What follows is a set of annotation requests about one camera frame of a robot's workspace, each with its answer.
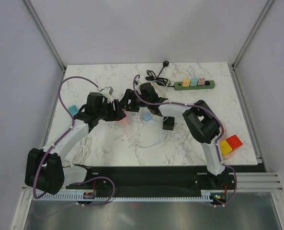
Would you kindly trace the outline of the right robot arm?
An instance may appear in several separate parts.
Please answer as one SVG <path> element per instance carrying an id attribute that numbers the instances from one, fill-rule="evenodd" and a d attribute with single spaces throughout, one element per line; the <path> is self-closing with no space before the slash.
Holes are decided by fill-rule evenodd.
<path id="1" fill-rule="evenodd" d="M 225 183 L 222 173 L 226 167 L 218 143 L 224 128 L 205 101 L 199 100 L 194 104 L 173 102 L 158 96 L 151 83 L 143 83 L 132 90 L 126 89 L 119 104 L 130 112 L 146 107 L 153 115 L 184 119 L 192 137 L 202 145 L 210 174 L 209 185 L 217 189 Z"/>

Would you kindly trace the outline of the teal power strip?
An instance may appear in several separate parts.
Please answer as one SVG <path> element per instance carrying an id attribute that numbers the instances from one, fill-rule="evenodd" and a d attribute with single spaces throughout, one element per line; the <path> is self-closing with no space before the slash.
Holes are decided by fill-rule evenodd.
<path id="1" fill-rule="evenodd" d="M 74 104 L 68 108 L 68 111 L 72 116 L 74 116 L 79 112 L 79 108 Z"/>

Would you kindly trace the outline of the black cube adapter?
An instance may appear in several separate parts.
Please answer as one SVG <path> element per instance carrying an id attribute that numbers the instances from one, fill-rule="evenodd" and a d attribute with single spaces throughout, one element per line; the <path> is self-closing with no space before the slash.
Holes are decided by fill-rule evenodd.
<path id="1" fill-rule="evenodd" d="M 171 116 L 165 116 L 162 121 L 162 129 L 172 131 L 175 125 L 175 118 Z"/>

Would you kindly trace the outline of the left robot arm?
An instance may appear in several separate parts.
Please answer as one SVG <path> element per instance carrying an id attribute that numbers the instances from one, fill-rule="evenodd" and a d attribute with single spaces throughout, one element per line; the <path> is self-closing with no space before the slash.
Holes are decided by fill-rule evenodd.
<path id="1" fill-rule="evenodd" d="M 65 185 L 93 185 L 93 176 L 81 166 L 63 167 L 62 162 L 74 146 L 87 136 L 100 120 L 112 122 L 125 118 L 119 101 L 99 92 L 91 92 L 87 102 L 73 116 L 70 127 L 57 140 L 41 149 L 33 148 L 27 156 L 25 184 L 52 195 Z"/>

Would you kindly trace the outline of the pink cube socket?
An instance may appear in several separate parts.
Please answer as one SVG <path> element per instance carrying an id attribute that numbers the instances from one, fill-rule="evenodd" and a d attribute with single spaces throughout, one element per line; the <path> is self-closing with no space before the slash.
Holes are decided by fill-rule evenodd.
<path id="1" fill-rule="evenodd" d="M 125 113 L 125 117 L 124 118 L 122 118 L 121 120 L 119 120 L 119 121 L 116 121 L 116 123 L 118 124 L 118 125 L 128 125 L 129 124 L 129 122 L 130 122 L 130 115 L 129 115 L 129 113 L 126 111 L 126 110 L 123 110 L 123 112 Z"/>

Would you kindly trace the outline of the blue plug adapter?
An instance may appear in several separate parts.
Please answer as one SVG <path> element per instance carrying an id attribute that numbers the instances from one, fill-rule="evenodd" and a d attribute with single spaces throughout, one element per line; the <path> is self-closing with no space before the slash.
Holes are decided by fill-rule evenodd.
<path id="1" fill-rule="evenodd" d="M 142 118 L 143 118 L 143 120 L 145 122 L 149 122 L 149 121 L 151 121 L 153 119 L 153 115 L 151 113 L 149 113 L 149 112 L 148 113 L 144 113 L 142 115 Z"/>

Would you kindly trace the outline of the red cube socket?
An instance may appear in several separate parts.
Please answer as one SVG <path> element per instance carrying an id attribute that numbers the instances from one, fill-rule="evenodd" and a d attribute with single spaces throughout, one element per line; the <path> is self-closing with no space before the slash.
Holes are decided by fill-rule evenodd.
<path id="1" fill-rule="evenodd" d="M 237 135 L 232 135 L 228 137 L 226 141 L 229 144 L 229 146 L 232 148 L 232 150 L 236 150 L 243 145 L 242 141 L 238 138 Z"/>

